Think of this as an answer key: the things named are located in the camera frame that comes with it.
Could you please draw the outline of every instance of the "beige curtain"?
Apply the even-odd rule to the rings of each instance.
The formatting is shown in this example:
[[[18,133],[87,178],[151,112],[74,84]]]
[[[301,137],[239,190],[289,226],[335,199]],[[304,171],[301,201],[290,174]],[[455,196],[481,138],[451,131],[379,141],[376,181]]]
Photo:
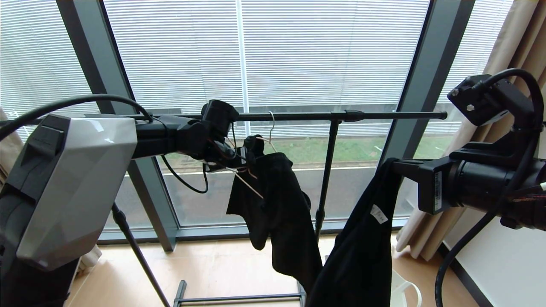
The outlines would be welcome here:
[[[546,93],[546,2],[515,0],[498,35],[484,73],[494,74],[506,68],[522,68],[532,73]],[[524,82],[514,82],[529,95]],[[505,135],[513,117],[505,116],[491,125],[476,127],[465,120],[455,135],[446,154],[461,148],[469,141],[493,142]],[[411,247],[413,258],[430,260],[444,237],[453,228],[464,208],[450,208],[441,214],[429,215],[417,208],[397,235],[398,251]]]
[[[7,119],[4,111],[0,108],[0,120]],[[23,142],[17,133],[12,133],[0,141],[0,188],[3,187],[9,172],[15,164],[15,160],[17,160],[22,149]],[[99,247],[95,245],[93,250],[81,257],[78,272],[84,271],[97,264],[101,255],[102,252]]]

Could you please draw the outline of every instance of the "silver panel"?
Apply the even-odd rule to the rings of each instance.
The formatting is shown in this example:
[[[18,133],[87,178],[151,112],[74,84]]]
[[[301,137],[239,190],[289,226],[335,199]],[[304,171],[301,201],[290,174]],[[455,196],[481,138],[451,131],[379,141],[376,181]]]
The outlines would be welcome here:
[[[53,270],[89,252],[106,223],[136,144],[133,119],[72,118],[17,257]]]

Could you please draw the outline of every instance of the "white wall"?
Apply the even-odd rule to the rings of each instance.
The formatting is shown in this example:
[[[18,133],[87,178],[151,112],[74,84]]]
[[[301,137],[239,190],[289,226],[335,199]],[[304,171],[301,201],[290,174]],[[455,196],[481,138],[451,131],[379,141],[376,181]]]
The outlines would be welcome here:
[[[451,249],[482,216],[467,209],[444,240],[447,247]],[[546,306],[546,232],[516,231],[499,220],[491,221],[457,260],[493,306]]]

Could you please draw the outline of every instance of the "garment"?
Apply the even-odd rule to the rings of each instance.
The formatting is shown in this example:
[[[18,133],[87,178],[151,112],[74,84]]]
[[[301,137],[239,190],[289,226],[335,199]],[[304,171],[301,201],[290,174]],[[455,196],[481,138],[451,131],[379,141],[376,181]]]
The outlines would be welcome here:
[[[281,152],[263,154],[263,141],[245,140],[252,153],[248,171],[240,176],[257,190],[257,196],[237,177],[234,178],[227,214],[245,219],[255,249],[265,246],[271,236],[272,265],[282,274],[293,276],[307,293],[311,292],[322,261],[314,235],[311,202],[303,193],[292,171],[292,162]]]
[[[390,305],[390,236],[401,176],[383,163],[358,200],[306,305]]]

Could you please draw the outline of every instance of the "baseboard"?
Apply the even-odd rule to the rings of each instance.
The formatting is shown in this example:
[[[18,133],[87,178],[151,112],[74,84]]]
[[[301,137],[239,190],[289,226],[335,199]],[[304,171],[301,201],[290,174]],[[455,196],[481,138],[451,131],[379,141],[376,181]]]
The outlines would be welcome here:
[[[447,246],[442,243],[440,247],[438,248],[438,253],[442,257],[445,257],[447,253],[449,252],[449,249]],[[482,290],[478,288],[478,285],[470,278],[470,275],[466,272],[465,268],[462,267],[462,265],[457,261],[457,259],[454,259],[450,265],[451,269],[457,275],[459,280],[462,282],[463,286],[470,292],[470,295],[472,295],[472,298],[478,303],[478,306],[480,307],[493,307],[491,302],[485,297]]]

